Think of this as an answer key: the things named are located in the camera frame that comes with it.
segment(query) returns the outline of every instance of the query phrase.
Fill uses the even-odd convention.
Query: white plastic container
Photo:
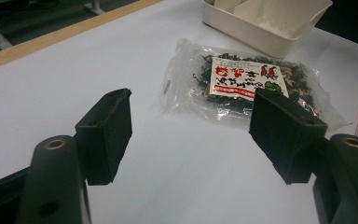
[[[204,0],[203,21],[269,56],[284,58],[331,0]]]

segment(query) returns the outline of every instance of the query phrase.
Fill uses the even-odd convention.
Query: white table
[[[201,12],[201,0],[165,0],[0,66],[0,178],[28,166],[40,141],[74,135],[105,93],[130,88],[133,136],[115,182],[89,187],[93,223],[318,223],[314,176],[286,186],[247,129],[162,114],[177,39],[257,52],[203,24]],[[286,60],[321,71],[331,104],[352,122],[334,133],[354,134],[358,45],[313,29]]]

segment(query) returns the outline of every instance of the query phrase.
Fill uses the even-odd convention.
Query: snack package
[[[348,123],[330,105],[319,72],[302,63],[198,45],[179,39],[163,85],[168,111],[191,111],[206,119],[247,125],[256,88],[279,91],[328,125],[328,132]]]

